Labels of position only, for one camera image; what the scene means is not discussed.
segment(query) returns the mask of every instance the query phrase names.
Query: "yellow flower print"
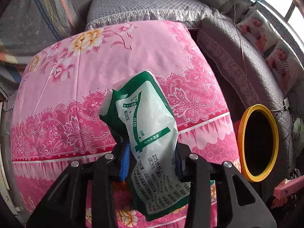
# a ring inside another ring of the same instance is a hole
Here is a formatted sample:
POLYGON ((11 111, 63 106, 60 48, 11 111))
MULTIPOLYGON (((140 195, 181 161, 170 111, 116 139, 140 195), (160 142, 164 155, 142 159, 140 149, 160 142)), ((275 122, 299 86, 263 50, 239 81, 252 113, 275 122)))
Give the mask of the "yellow flower print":
POLYGON ((93 47, 97 47, 102 43, 102 32, 103 28, 89 30, 79 34, 69 46, 69 51, 73 52, 74 55, 79 55, 82 50, 92 50, 93 47))
POLYGON ((91 208, 86 208, 85 218, 90 224, 92 224, 92 209, 91 208))
POLYGON ((34 56, 34 59, 29 63, 29 71, 32 72, 39 62, 39 56, 34 56))
POLYGON ((215 201, 216 200, 216 188, 215 188, 215 183, 212 184, 211 186, 211 200, 215 201))
POLYGON ((240 163, 240 159, 236 159, 233 162, 233 165, 239 170, 239 172, 241 172, 241 163, 240 163))
POLYGON ((177 213, 179 213, 179 211, 184 210, 184 209, 185 209, 185 206, 175 209, 172 213, 177 214, 177 213))
POLYGON ((117 212, 118 220, 128 227, 137 225, 138 218, 135 215, 136 211, 130 210, 130 207, 125 207, 117 212))

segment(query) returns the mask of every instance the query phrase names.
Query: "silver screw head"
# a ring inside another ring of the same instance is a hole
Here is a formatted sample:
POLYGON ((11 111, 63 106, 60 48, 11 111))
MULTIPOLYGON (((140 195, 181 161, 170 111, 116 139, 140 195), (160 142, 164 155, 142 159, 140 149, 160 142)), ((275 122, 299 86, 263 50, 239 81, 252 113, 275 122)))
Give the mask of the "silver screw head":
POLYGON ((224 162, 224 166, 227 168, 231 168, 232 167, 232 163, 230 161, 225 161, 224 162))
POLYGON ((72 161, 71 166, 72 167, 77 167, 79 164, 80 164, 79 161, 74 160, 74 161, 72 161))
POLYGON ((113 154, 106 154, 104 156, 106 159, 110 160, 110 159, 113 159, 114 158, 114 155, 113 154))
POLYGON ((196 159, 199 158, 199 156, 198 156, 197 154, 190 154, 190 155, 189 155, 189 158, 190 158, 190 159, 196 160, 196 159))

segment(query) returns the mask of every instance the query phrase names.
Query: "baby photo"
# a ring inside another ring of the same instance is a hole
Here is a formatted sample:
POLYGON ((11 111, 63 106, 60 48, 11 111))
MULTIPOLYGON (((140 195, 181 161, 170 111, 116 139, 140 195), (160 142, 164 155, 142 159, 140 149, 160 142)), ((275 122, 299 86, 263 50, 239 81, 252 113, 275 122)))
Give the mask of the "baby photo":
POLYGON ((255 41, 255 45, 260 52, 265 51, 265 44, 267 42, 265 31, 263 28, 264 18, 259 16, 258 14, 254 14, 251 20, 246 21, 243 25, 240 26, 241 32, 247 36, 251 34, 255 41))
POLYGON ((277 72, 279 77, 278 81, 285 91, 287 91, 290 80, 290 69, 287 61, 288 56, 289 50, 284 46, 279 46, 266 60, 270 69, 277 72))

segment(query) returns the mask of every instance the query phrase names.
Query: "power outlet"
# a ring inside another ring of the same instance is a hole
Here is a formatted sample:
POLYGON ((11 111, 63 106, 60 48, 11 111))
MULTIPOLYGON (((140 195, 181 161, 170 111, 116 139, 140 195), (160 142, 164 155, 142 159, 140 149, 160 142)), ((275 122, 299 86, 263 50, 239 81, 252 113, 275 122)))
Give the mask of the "power outlet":
POLYGON ((284 105, 285 105, 285 109, 288 110, 290 107, 290 102, 288 98, 284 99, 284 105))

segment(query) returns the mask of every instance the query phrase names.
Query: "red object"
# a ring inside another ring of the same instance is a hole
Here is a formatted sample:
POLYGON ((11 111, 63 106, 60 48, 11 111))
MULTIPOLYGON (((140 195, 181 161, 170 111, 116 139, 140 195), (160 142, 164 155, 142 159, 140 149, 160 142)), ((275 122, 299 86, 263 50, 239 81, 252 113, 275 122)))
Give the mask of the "red object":
POLYGON ((233 130, 234 130, 236 138, 238 138, 238 131, 239 131, 240 122, 241 122, 241 120, 238 120, 238 121, 232 123, 233 124, 233 130))
POLYGON ((296 179, 290 180, 286 183, 284 181, 275 187, 273 196, 279 200, 294 194, 304 187, 304 176, 300 176, 296 179))

